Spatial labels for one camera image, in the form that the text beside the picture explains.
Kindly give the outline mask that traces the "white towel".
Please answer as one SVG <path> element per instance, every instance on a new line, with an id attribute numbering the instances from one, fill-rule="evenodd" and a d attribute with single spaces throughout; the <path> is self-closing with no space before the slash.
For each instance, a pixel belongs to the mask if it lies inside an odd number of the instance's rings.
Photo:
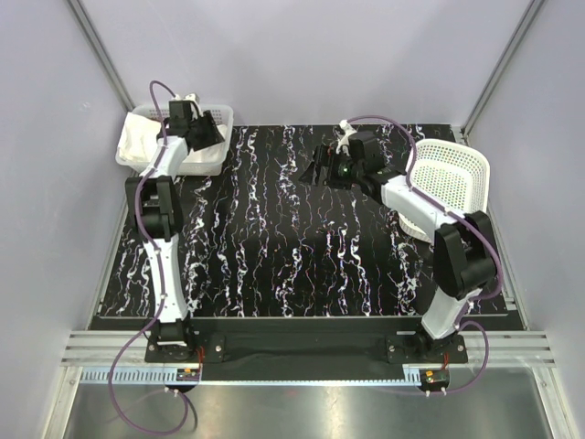
<path id="1" fill-rule="evenodd" d="M 146 163 L 148 165 L 156 151 L 156 136 L 160 130 L 161 124 L 158 121 L 128 112 L 117 146 L 117 155 L 126 162 Z M 215 144 L 208 148 L 191 152 L 185 162 L 208 163 L 216 161 L 220 156 L 223 145 L 223 143 Z"/>

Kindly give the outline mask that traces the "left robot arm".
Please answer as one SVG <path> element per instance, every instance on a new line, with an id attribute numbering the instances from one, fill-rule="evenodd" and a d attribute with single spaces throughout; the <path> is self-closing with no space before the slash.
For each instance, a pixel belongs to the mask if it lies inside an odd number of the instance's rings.
<path id="1" fill-rule="evenodd" d="M 175 98 L 161 118 L 154 156 L 138 177 L 125 182 L 128 210 L 150 264 L 155 311 L 144 329 L 150 333 L 146 359 L 186 362 L 196 356 L 197 337 L 191 327 L 178 262 L 184 216 L 176 191 L 179 167 L 194 151 L 221 143 L 211 112 L 195 97 Z"/>

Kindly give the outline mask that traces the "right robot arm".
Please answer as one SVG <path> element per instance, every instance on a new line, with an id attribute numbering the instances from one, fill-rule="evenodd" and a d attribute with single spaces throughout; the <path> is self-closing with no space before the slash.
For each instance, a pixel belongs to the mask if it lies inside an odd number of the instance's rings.
<path id="1" fill-rule="evenodd" d="M 432 363 L 446 354 L 471 304 L 502 291 L 503 275 L 490 218 L 481 210 L 462 213 L 444 207 L 415 187 L 414 165 L 410 161 L 405 170 L 387 166 L 372 134 L 351 131 L 337 145 L 317 146 L 300 180 L 344 190 L 358 186 L 431 238 L 436 291 L 410 345 L 420 359 Z"/>

